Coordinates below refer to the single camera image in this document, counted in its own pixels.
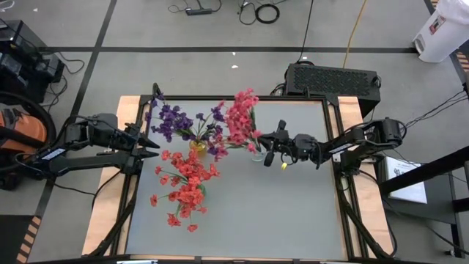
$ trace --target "electronic equipment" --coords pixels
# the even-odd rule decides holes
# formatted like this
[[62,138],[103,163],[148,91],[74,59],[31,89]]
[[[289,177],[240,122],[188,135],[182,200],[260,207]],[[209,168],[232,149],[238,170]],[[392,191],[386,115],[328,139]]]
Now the electronic equipment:
[[46,47],[23,21],[0,22],[0,90],[42,103],[48,85],[60,81],[64,70],[58,56],[40,53]]
[[374,71],[292,63],[284,95],[324,95],[334,105],[338,96],[356,96],[362,117],[380,102],[380,77]]

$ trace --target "white sticker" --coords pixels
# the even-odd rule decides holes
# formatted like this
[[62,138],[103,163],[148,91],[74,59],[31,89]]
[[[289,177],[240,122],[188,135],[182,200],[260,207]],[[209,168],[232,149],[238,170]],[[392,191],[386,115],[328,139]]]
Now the white sticker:
[[41,158],[41,159],[42,159],[42,160],[45,160],[45,161],[49,161],[49,160],[51,160],[51,159],[57,157],[58,155],[60,155],[60,154],[62,154],[62,153],[64,153],[64,152],[65,152],[64,149],[56,149],[56,150],[54,150],[53,152],[51,152],[51,153],[45,155],[45,156],[44,156],[43,158]]
[[348,143],[348,144],[342,145],[342,146],[340,146],[340,147],[337,147],[337,148],[335,148],[335,149],[329,151],[329,153],[333,153],[333,154],[334,154],[334,153],[337,153],[337,152],[339,152],[339,151],[341,151],[341,150],[345,150],[345,149],[347,149],[347,148],[349,148],[349,147],[352,147],[352,146],[353,146],[353,144]]

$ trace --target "clear vase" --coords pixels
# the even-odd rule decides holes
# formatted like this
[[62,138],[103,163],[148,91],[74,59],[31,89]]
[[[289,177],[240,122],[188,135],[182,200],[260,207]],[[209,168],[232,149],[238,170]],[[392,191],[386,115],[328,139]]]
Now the clear vase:
[[189,142],[189,147],[191,150],[195,150],[199,157],[203,157],[205,156],[205,153],[207,153],[207,145],[205,145],[204,143],[199,143],[195,142],[194,140],[191,140]]
[[252,156],[252,161],[261,162],[264,160],[267,153],[265,150],[256,151]]

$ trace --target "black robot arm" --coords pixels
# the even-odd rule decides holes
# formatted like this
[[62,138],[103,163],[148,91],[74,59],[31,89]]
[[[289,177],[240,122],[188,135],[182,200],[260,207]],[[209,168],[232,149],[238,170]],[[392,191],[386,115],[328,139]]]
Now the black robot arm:
[[280,120],[277,131],[262,135],[259,142],[268,154],[265,166],[272,164],[274,153],[291,157],[291,164],[297,161],[310,160],[317,165],[328,161],[336,153],[340,153],[340,165],[343,172],[358,169],[363,159],[383,150],[394,149],[402,144],[400,125],[402,122],[386,118],[355,125],[329,142],[318,142],[313,136],[298,134],[290,139],[285,130],[286,123]]
[[[117,167],[125,174],[136,174],[140,172],[144,158],[158,155],[146,150],[146,147],[159,146],[140,132],[143,122],[126,124],[126,129],[122,131],[117,128],[117,116],[114,114],[77,118],[82,121],[66,121],[54,143],[21,162],[35,172],[35,177],[57,177],[74,170],[109,166]],[[77,151],[88,146],[107,147],[111,151],[82,158],[67,158],[63,155],[67,151]]]

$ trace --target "white container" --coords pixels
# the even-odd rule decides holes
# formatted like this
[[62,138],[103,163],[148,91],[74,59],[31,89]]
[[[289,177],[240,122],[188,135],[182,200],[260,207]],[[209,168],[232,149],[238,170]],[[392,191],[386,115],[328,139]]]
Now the white container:
[[442,62],[467,40],[469,0],[440,0],[413,43],[422,61]]

